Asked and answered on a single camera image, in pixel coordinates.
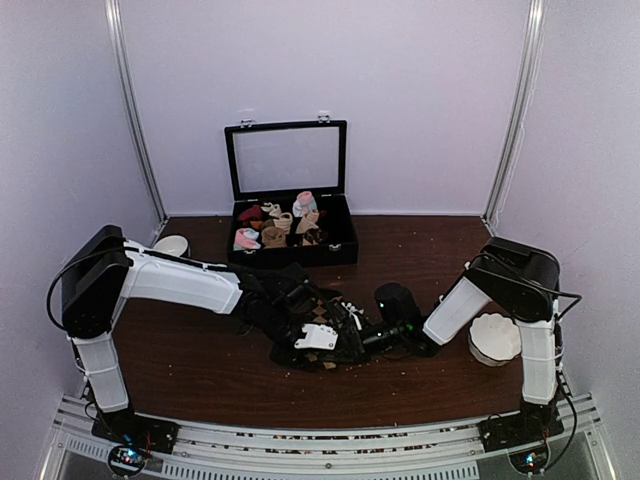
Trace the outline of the brown tan argyle sock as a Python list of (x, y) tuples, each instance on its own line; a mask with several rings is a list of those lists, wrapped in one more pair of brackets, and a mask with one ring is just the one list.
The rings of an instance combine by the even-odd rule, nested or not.
[(310, 228), (302, 234), (303, 246), (318, 246), (325, 244), (328, 239), (328, 232), (320, 228)]
[(370, 354), (361, 334), (369, 325), (364, 310), (341, 296), (330, 298), (328, 304), (317, 299), (301, 324), (294, 348), (308, 363), (323, 370), (363, 364), (370, 360)]

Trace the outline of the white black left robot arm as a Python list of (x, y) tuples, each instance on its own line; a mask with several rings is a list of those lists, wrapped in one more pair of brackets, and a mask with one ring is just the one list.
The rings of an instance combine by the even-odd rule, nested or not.
[(112, 339), (114, 319), (131, 298), (238, 316), (286, 351), (333, 349), (336, 344), (332, 328), (294, 315), (294, 306), (316, 292), (299, 265), (259, 270), (198, 262), (130, 241), (115, 225), (101, 228), (54, 277), (49, 290), (61, 293), (61, 315), (50, 320), (79, 354), (98, 420), (123, 444), (146, 434), (133, 411)]

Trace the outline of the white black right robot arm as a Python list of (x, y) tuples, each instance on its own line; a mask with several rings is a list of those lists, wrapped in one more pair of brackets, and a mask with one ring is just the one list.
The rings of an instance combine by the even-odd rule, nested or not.
[(518, 413), (479, 423), (481, 440), (487, 451), (542, 442), (564, 430), (556, 408), (565, 314), (559, 277), (560, 264), (551, 253), (493, 237), (427, 316), (406, 287), (379, 287), (374, 298), (382, 320), (360, 331), (361, 343), (368, 352), (402, 345), (415, 356), (432, 357), (487, 304), (497, 304), (519, 332), (522, 398)]

